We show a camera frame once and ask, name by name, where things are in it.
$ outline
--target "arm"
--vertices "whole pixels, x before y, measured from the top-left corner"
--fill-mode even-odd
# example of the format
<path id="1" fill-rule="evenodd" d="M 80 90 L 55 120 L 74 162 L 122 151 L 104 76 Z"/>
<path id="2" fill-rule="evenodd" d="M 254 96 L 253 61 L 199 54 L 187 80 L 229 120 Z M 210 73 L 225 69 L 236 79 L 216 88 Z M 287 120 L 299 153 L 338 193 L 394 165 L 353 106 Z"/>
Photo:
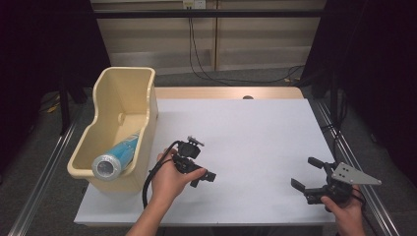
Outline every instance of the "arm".
<path id="1" fill-rule="evenodd" d="M 355 190 L 352 194 L 360 198 L 359 187 L 353 186 L 353 188 Z M 337 229 L 341 236 L 365 236 L 362 225 L 362 204 L 358 200 L 350 198 L 348 205 L 341 208 L 329 197 L 323 196 L 322 203 L 336 216 Z"/>
<path id="2" fill-rule="evenodd" d="M 171 159 L 175 153 L 176 150 L 172 149 L 165 160 Z M 162 153 L 158 155 L 157 159 L 160 160 L 161 158 Z M 148 206 L 127 235 L 155 235 L 160 221 L 171 207 L 175 198 L 182 193 L 189 182 L 202 177 L 205 173 L 206 170 L 200 168 L 191 173 L 182 174 L 178 172 L 172 160 L 163 164 L 151 181 L 152 197 Z"/>

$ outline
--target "black cable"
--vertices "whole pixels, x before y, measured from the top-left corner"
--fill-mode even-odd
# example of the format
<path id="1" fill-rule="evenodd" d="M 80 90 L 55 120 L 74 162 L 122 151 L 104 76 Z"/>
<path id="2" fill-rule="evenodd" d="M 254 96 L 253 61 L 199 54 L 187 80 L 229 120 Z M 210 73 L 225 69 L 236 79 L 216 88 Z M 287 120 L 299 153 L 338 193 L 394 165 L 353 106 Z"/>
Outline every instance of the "black cable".
<path id="1" fill-rule="evenodd" d="M 325 132 L 329 131 L 330 129 L 335 128 L 335 126 L 333 124 L 329 124 L 326 126 L 321 126 L 320 129 L 322 130 L 322 133 L 324 134 Z"/>
<path id="2" fill-rule="evenodd" d="M 327 72 L 326 69 L 319 68 L 316 71 L 310 73 L 310 75 L 308 75 L 308 76 L 303 75 L 303 77 L 300 79 L 300 81 L 295 83 L 293 86 L 297 87 L 297 88 L 302 88 L 302 87 L 309 86 L 317 77 L 324 76 L 326 72 Z"/>
<path id="3" fill-rule="evenodd" d="M 47 110 L 49 110 L 49 109 L 52 109 L 53 107 L 58 107 L 58 105 L 60 104 L 60 102 L 59 101 L 56 101 L 56 102 L 54 102 L 52 105 L 50 105 L 49 107 L 46 107 L 46 108 L 43 108 L 43 109 L 40 109 L 40 110 L 38 110 L 37 112 L 38 113 L 41 113 L 41 112 L 43 112 L 43 111 L 47 111 Z"/>
<path id="4" fill-rule="evenodd" d="M 340 101 L 340 110 L 338 111 L 338 115 L 337 115 L 337 120 L 333 121 L 332 124 L 329 124 L 327 126 L 321 127 L 322 131 L 325 128 L 329 128 L 329 129 L 335 129 L 334 131 L 334 138 L 333 138 L 333 145 L 332 145 L 332 152 L 333 152 L 333 156 L 334 159 L 336 159 L 336 141 L 339 139 L 340 134 L 341 134 L 341 125 L 344 121 L 344 119 L 347 116 L 347 98 L 346 98 L 346 94 L 343 92 L 342 94 L 342 98 Z"/>
<path id="5" fill-rule="evenodd" d="M 365 204 L 366 204 L 366 201 L 365 201 L 365 199 L 363 199 L 363 197 L 362 198 L 360 198 L 360 197 L 358 197 L 358 196 L 356 196 L 356 195 L 352 195 L 351 196 L 352 198 L 354 198 L 355 200 L 357 200 L 357 201 L 359 201 L 361 204 L 362 204 L 362 208 L 364 208 L 365 207 Z"/>
<path id="6" fill-rule="evenodd" d="M 368 1 L 369 1 L 369 0 L 366 0 L 366 1 L 365 1 L 365 3 L 362 5 L 362 9 L 361 9 L 360 16 L 359 16 L 359 18 L 358 18 L 358 20 L 357 20 L 357 22 L 356 22 L 356 24 L 355 24 L 355 27 L 354 27 L 354 29 L 353 29 L 353 32 L 350 34 L 349 41 L 348 41 L 348 44 L 347 44 L 347 46 L 346 46 L 346 50 L 344 51 L 344 54 L 343 54 L 343 56 L 342 56 L 341 63 L 339 63 L 339 65 L 343 65 L 343 64 L 344 64 L 344 62 L 345 62 L 345 61 L 346 61 L 346 59 L 347 59 L 348 52 L 350 51 L 350 47 L 351 47 L 351 46 L 352 46 L 352 44 L 353 44 L 353 39 L 355 38 L 356 31 L 358 30 L 358 26 L 359 26 L 359 24 L 361 23 L 361 20 L 362 20 L 362 18 L 363 18 L 364 12 L 365 12 L 365 9 L 367 8 Z M 341 120 L 340 120 L 340 117 L 339 117 L 339 121 L 334 121 L 334 122 L 336 122 L 336 126 L 338 127 L 338 132 L 336 133 L 336 136 L 334 137 L 333 147 L 335 146 L 335 141 L 336 141 L 336 138 L 338 138 L 339 133 L 340 133 L 340 126 L 341 126 Z"/>
<path id="7" fill-rule="evenodd" d="M 56 92 L 55 94 L 53 94 L 53 96 L 51 96 L 48 99 L 42 101 L 40 104 L 43 105 L 43 104 L 45 104 L 45 103 L 47 103 L 47 102 L 49 102 L 49 101 L 51 101 L 53 99 L 56 99 L 58 96 L 59 96 L 59 92 Z"/>
<path id="8" fill-rule="evenodd" d="M 153 167 L 153 169 L 149 171 L 149 175 L 147 177 L 147 180 L 145 180 L 145 184 L 144 184 L 144 187 L 142 189 L 142 202 L 144 204 L 144 209 L 148 205 L 148 188 L 149 188 L 149 185 L 150 185 L 150 181 L 152 180 L 153 176 L 155 176 L 156 172 L 160 169 L 160 167 L 162 167 L 162 165 L 164 163 L 169 161 L 169 160 L 163 161 L 165 159 L 166 155 L 169 154 L 169 152 L 172 150 L 172 148 L 175 145 L 180 144 L 180 143 L 181 142 L 179 142 L 179 141 L 175 141 L 174 143 L 172 143 L 172 145 L 169 146 L 169 148 L 166 149 L 165 153 L 162 155 L 162 157 L 156 163 L 156 165 Z"/>
<path id="9" fill-rule="evenodd" d="M 224 85 L 229 86 L 229 87 L 231 87 L 232 85 L 231 84 L 228 84 L 226 82 L 243 82 L 243 83 L 254 83 L 254 84 L 256 84 L 256 83 L 258 83 L 258 84 L 270 84 L 270 83 L 275 83 L 275 82 L 283 81 L 283 80 L 289 78 L 294 73 L 296 73 L 300 68 L 303 68 L 304 67 L 304 65 L 293 66 L 293 67 L 291 67 L 291 68 L 288 69 L 287 76 L 285 76 L 283 78 L 276 79 L 276 80 L 272 80 L 272 81 L 247 81 L 247 80 L 235 80 L 235 79 L 225 79 L 225 78 L 218 78 L 218 79 L 212 78 L 211 76 L 209 76 L 205 72 L 205 70 L 203 69 L 203 67 L 202 67 L 202 65 L 200 63 L 200 58 L 199 58 L 199 55 L 198 55 L 198 52 L 197 52 L 196 40 L 195 40 L 195 37 L 194 37 L 194 25 L 193 25 L 193 19 L 192 18 L 189 19 L 189 28 L 190 28 L 190 53 L 189 54 L 190 54 L 191 70 L 200 79 L 209 80 L 209 81 L 215 81 L 215 82 L 224 84 Z M 193 63 L 192 63 L 192 59 L 191 59 L 191 54 L 192 54 L 191 53 L 191 50 L 193 48 L 193 45 L 194 45 L 194 51 L 195 51 L 195 54 L 196 54 L 196 57 L 197 57 L 198 64 L 199 64 L 200 69 L 203 72 L 203 74 L 205 74 L 206 78 L 205 77 L 201 77 L 200 75 L 198 75 L 196 73 L 196 71 L 194 70 L 194 68 L 193 68 Z"/>
<path id="10" fill-rule="evenodd" d="M 223 84 L 223 85 L 226 85 L 226 86 L 229 86 L 229 87 L 231 87 L 231 85 L 230 84 L 228 84 L 228 83 L 225 83 L 225 82 L 222 82 L 222 81 L 219 81 L 219 80 L 215 80 L 215 79 L 213 79 L 213 78 L 211 78 L 206 72 L 205 72 L 205 70 L 203 70 L 203 67 L 202 67 L 202 65 L 201 65 L 201 63 L 200 63 L 200 58 L 199 58 L 199 54 L 197 53 L 197 45 L 196 45 L 196 41 L 195 41 L 195 39 L 194 39 L 194 27 L 193 27 L 193 20 L 192 20 L 192 18 L 189 18 L 188 19 L 188 25 L 189 25 L 189 29 L 190 29 L 190 53 L 189 53 L 189 59 L 190 59 L 190 66 L 191 66 L 191 70 L 193 71 L 193 73 L 194 73 L 194 75 L 196 75 L 198 78 L 200 78 L 200 79 L 203 79 L 203 80 L 208 80 L 208 81 L 215 81 L 215 82 L 218 82 L 218 83 L 221 83 L 221 84 Z M 197 72 L 194 70 L 194 67 L 193 67 L 193 61 L 192 61 L 192 59 L 191 59 L 191 51 L 192 51 L 192 48 L 193 48 L 193 44 L 194 44 L 194 50 L 195 50 L 195 54 L 196 54 L 196 56 L 197 56 L 197 61 L 198 61 L 198 63 L 199 63 L 199 66 L 200 66 L 200 69 L 202 70 L 202 72 L 207 76 L 207 78 L 205 78 L 205 77 L 201 77 L 199 74 L 197 74 Z"/>

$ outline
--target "plastic bin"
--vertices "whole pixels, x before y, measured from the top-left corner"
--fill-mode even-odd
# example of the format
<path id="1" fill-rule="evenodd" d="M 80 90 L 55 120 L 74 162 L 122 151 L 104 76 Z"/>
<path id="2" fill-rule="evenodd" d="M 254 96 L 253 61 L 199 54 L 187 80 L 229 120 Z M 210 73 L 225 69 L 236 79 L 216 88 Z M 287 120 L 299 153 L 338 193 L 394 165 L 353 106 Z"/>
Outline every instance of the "plastic bin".
<path id="1" fill-rule="evenodd" d="M 94 85 L 94 119 L 68 162 L 73 178 L 87 179 L 102 192 L 139 192 L 148 173 L 149 155 L 158 113 L 152 68 L 110 67 Z M 139 140 L 132 162 L 113 181 L 92 173 L 96 157 L 135 132 Z"/>

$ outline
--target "blue label can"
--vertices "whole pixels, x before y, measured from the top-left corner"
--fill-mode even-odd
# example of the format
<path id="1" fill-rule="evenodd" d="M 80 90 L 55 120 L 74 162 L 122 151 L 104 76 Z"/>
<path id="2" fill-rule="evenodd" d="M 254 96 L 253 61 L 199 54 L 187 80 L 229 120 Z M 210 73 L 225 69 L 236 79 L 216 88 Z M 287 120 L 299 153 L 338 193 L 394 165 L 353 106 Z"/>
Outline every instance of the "blue label can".
<path id="1" fill-rule="evenodd" d="M 105 154 L 98 156 L 91 165 L 94 176 L 103 181 L 116 179 L 132 161 L 138 139 L 139 132 L 120 142 Z"/>

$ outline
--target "white table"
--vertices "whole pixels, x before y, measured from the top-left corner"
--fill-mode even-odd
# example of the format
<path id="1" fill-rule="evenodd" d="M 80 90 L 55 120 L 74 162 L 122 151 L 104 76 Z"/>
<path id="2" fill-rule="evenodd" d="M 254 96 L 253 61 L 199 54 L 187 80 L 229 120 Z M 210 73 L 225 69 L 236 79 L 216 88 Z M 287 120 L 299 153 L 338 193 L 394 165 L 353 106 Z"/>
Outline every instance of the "white table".
<path id="1" fill-rule="evenodd" d="M 212 183 L 187 186 L 162 226 L 334 222 L 323 205 L 307 205 L 290 185 L 295 178 L 307 188 L 322 187 L 324 170 L 307 158 L 333 162 L 307 99 L 159 99 L 158 109 L 151 156 L 192 135 L 206 144 L 196 163 L 217 174 Z M 89 185 L 75 222 L 132 225 L 142 210 L 142 193 L 100 193 Z"/>

